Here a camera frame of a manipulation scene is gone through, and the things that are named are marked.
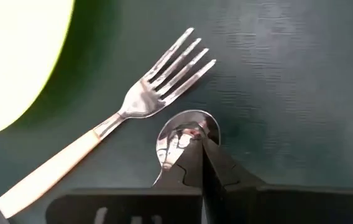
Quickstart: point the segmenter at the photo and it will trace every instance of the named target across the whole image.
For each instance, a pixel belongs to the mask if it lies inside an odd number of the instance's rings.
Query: plate
[[[0,0],[0,131],[45,86],[62,49],[74,0]]]

